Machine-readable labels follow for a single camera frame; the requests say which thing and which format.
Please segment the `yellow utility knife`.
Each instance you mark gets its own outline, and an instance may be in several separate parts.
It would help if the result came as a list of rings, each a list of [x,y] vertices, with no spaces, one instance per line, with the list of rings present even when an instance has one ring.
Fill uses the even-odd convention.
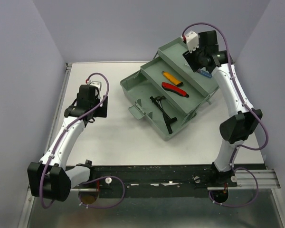
[[[172,74],[162,71],[162,75],[172,82],[175,86],[180,87],[183,85],[183,82],[175,78]]]

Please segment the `green plastic tool box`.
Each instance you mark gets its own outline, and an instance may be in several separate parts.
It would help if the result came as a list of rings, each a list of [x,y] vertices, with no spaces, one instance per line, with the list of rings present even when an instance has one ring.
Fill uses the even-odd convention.
[[[130,113],[146,119],[165,141],[184,129],[219,89],[214,78],[192,71],[183,57],[186,51],[182,39],[176,38],[120,82],[132,104]]]

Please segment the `small steel claw hammer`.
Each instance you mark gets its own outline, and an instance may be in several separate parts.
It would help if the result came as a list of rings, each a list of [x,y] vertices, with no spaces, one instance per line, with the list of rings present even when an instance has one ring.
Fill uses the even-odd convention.
[[[163,118],[164,118],[164,122],[165,122],[165,125],[167,127],[167,130],[168,130],[168,133],[172,134],[173,133],[172,128],[171,128],[172,119],[168,116],[168,114],[163,109],[163,106],[162,106],[162,100],[163,99],[165,99],[164,96],[157,96],[157,97],[155,97],[155,102],[156,102],[158,108],[163,113]]]

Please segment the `black handled pliers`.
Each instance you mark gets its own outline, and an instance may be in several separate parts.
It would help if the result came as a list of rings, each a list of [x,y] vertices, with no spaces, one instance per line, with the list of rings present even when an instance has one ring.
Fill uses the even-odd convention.
[[[150,99],[162,112],[166,124],[172,124],[178,120],[176,117],[170,118],[169,115],[164,111],[162,107],[162,100],[166,99],[165,96],[157,96],[157,97],[150,96]]]

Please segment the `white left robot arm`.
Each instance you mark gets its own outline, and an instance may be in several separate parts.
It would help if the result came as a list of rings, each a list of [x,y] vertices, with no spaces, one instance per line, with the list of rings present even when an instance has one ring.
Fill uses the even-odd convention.
[[[66,170],[68,157],[87,124],[96,117],[107,116],[108,97],[100,96],[101,82],[81,85],[75,101],[64,111],[62,126],[50,148],[39,160],[28,166],[31,194],[35,197],[65,201],[72,188],[82,184],[90,188],[96,176],[91,162]]]

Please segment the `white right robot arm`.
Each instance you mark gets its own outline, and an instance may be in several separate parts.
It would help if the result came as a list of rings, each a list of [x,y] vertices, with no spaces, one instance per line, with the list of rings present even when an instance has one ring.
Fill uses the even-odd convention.
[[[228,108],[229,118],[219,126],[223,140],[219,154],[213,162],[216,170],[209,174],[210,183],[220,186],[226,181],[225,172],[232,169],[238,148],[254,132],[263,114],[247,99],[237,78],[229,49],[218,49],[216,31],[190,31],[183,36],[183,41],[188,49],[183,53],[183,57],[189,67],[193,72],[205,69],[212,75]]]

